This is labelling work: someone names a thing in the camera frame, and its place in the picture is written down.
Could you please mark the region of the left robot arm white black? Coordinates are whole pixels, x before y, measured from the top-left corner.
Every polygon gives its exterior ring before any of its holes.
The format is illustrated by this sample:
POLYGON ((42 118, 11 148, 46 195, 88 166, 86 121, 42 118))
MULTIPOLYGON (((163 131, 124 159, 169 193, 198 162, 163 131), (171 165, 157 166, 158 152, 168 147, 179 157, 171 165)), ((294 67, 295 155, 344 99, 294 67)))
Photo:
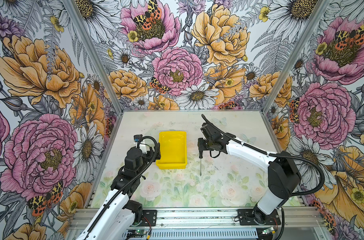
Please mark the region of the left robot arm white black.
POLYGON ((143 205, 132 201, 131 196, 144 172, 161 154, 160 144, 153 137, 135 135, 134 144, 127 151, 124 165, 114 178, 103 205, 78 240, 118 240, 127 228, 141 221, 143 205))

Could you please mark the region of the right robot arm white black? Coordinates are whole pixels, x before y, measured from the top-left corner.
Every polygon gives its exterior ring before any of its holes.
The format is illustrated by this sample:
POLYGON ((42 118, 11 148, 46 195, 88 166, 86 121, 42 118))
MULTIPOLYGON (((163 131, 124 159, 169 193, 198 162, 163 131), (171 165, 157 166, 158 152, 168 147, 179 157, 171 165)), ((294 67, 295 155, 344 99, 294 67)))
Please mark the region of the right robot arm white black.
POLYGON ((282 207, 290 197, 301 180, 293 158, 288 153, 274 153, 262 150, 245 143, 233 134, 225 133, 213 123, 205 120, 201 132, 203 137, 198 139, 199 158, 208 151, 227 154, 241 158, 268 174, 268 189, 257 202, 251 213, 245 215, 245 220, 265 225, 273 217, 273 212, 282 207))

